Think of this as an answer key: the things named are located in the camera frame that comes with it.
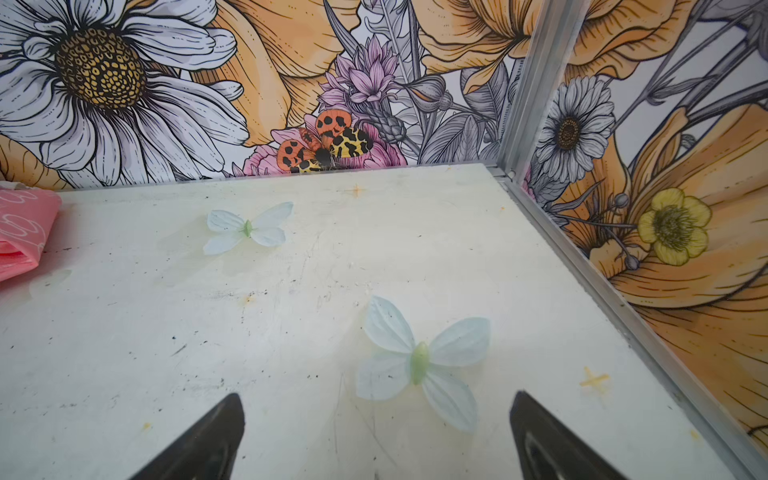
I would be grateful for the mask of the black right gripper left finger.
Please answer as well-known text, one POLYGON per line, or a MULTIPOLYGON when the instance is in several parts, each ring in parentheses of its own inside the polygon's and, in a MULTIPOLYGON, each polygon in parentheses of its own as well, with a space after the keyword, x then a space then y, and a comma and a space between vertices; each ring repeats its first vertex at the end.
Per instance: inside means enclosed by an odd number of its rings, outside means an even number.
POLYGON ((229 479, 244 430, 241 398, 231 393, 131 480, 229 479))

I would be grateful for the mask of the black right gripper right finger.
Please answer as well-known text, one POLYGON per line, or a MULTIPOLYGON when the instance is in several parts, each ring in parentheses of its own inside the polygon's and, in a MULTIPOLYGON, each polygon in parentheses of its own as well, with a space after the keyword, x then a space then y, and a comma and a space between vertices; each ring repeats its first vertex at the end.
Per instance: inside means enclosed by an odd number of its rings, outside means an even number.
POLYGON ((626 480, 526 391, 516 393, 509 422, 524 479, 626 480))

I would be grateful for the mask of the pink patterned cloth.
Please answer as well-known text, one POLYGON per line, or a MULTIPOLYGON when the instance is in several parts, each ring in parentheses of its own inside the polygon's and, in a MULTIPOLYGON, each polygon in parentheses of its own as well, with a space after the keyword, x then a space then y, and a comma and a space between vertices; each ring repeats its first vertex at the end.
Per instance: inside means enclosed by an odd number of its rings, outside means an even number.
POLYGON ((52 191, 1 182, 1 281, 36 269, 62 205, 52 191))

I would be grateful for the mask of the metal corner frame post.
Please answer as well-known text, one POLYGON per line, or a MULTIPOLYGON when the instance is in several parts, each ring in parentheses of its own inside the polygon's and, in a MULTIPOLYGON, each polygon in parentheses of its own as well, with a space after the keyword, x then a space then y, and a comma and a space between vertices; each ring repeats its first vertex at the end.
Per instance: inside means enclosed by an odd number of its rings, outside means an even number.
POLYGON ((505 117, 497 166, 520 185, 533 159, 550 103, 587 16, 588 1, 545 1, 505 117))

